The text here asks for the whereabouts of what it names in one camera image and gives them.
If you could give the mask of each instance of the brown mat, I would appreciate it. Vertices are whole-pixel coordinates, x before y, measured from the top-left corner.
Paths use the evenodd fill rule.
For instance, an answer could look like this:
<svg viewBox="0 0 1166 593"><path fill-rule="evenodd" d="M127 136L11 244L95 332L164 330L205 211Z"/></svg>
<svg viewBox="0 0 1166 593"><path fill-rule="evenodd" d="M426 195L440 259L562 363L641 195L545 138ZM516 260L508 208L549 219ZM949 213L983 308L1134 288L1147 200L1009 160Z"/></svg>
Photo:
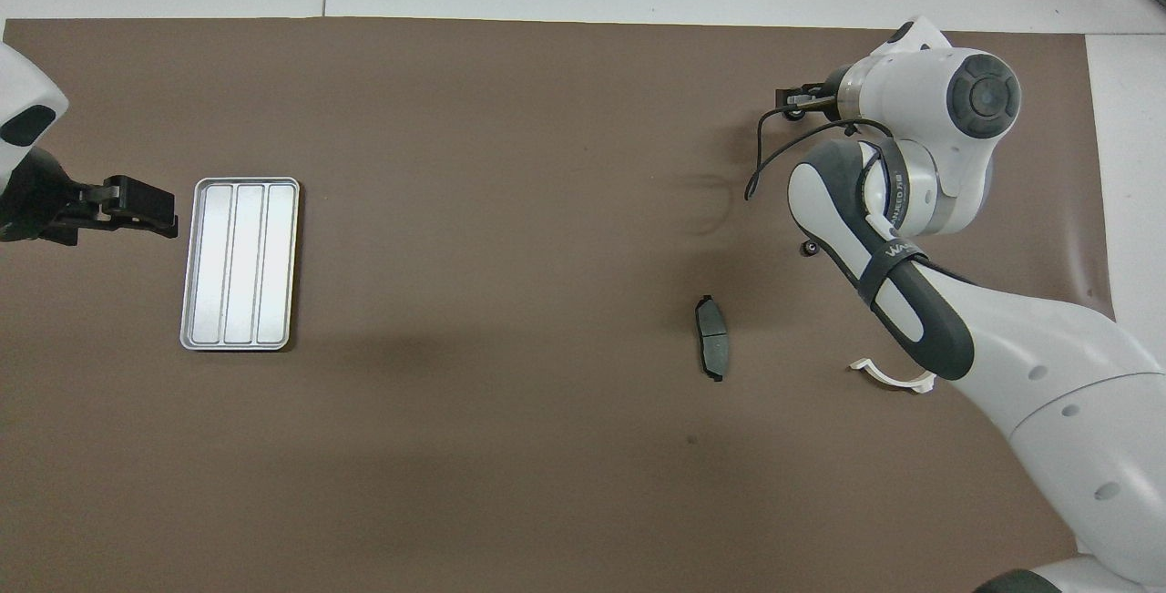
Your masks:
<svg viewBox="0 0 1166 593"><path fill-rule="evenodd" d="M183 231L0 248L0 587L935 593L1070 556L965 398L845 372L918 368L799 256L793 158L740 202L773 87L886 36L9 21L72 103L43 146L175 191ZM1083 38L953 41L1025 108L977 223L923 243L1110 313ZM288 352L178 345L191 190L226 175L303 184Z"/></svg>

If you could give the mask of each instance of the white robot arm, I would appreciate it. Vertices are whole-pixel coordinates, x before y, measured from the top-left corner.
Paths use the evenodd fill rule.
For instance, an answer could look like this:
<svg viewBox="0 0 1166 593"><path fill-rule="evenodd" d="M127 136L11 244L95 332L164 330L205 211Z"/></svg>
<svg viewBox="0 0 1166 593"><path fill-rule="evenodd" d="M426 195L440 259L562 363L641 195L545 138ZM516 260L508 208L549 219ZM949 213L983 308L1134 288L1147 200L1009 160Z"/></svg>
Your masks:
<svg viewBox="0 0 1166 593"><path fill-rule="evenodd" d="M36 65L0 44L0 241L76 245L78 228L145 228L177 237L174 195L138 179L72 182L37 142L69 100Z"/></svg>
<svg viewBox="0 0 1166 593"><path fill-rule="evenodd" d="M1166 376L1154 358L1096 311L975 287L907 240L978 212L992 148L1020 107L1012 70L916 19L831 79L793 103L877 120L894 137L812 149L789 178L796 224L913 360L999 428L1088 555L982 588L1166 587Z"/></svg>

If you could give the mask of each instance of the silver tray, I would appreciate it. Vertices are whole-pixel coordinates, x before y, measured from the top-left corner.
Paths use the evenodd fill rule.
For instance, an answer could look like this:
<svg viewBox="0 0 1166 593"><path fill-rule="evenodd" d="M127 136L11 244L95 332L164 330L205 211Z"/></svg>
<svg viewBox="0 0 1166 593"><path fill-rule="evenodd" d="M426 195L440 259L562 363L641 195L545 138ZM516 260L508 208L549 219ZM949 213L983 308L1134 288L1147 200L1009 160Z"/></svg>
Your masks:
<svg viewBox="0 0 1166 593"><path fill-rule="evenodd" d="M180 341L195 351L275 351L292 326L300 183L203 178L195 186Z"/></svg>

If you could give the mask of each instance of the cable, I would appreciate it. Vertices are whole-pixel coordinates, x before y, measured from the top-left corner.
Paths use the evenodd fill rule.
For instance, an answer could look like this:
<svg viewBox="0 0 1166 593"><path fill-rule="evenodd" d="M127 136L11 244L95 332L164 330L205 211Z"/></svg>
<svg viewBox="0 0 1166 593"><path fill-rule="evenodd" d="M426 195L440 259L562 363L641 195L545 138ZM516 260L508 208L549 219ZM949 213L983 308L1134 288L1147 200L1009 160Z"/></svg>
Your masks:
<svg viewBox="0 0 1166 593"><path fill-rule="evenodd" d="M878 128L879 132L884 133L884 135L892 139L894 137L890 128L887 128L883 123L879 123L878 121L874 121L873 119L841 119L837 121L829 121L829 123L822 123L821 127L812 128L808 132L802 133L802 135L800 135L799 137L794 137L794 140L786 142L786 144L782 144L781 148L774 150L774 153L771 153L770 157L766 157L765 161L761 161L761 123L766 119L770 119L770 117L774 115L775 113L784 112L787 110L788 107L785 106L785 107L779 107L775 111L766 112L765 115L761 115L761 120L759 120L757 123L757 167L753 169L753 175L752 177L749 178L749 183L746 183L745 185L745 202L749 202L749 199L752 198L754 193L757 193L757 185L758 183L761 182L761 170L765 169L766 165L770 165L771 162L774 162L775 158L781 156L782 153L786 153L786 150L791 149L794 144L798 144L798 142L803 141L806 137L817 135L817 133L824 132L826 129L829 128L837 128L837 127L854 128L857 127L857 125L864 125L864 127Z"/></svg>

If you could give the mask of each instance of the velcro strap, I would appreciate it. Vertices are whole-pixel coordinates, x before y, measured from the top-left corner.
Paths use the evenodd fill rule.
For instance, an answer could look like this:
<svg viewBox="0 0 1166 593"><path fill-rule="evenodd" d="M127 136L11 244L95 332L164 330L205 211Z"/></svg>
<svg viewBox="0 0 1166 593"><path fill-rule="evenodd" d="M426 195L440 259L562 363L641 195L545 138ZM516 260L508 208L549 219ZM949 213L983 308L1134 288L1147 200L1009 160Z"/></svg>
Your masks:
<svg viewBox="0 0 1166 593"><path fill-rule="evenodd" d="M878 295L878 289L883 287L891 269L895 269L899 262L904 262L908 257L927 257L927 254L913 241L904 239L887 240L878 249L874 249L866 269L863 269L863 276L858 277L858 297L866 306L874 303L874 295Z"/></svg>

